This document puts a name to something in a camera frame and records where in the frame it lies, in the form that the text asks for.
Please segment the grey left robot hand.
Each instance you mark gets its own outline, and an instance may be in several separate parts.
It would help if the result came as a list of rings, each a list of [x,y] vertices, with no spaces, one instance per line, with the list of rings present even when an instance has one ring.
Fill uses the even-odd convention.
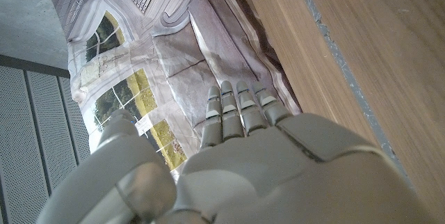
[[[261,83],[209,90],[197,154],[178,178],[111,116],[97,150],[39,223],[435,223],[378,147],[318,115],[291,114]]]

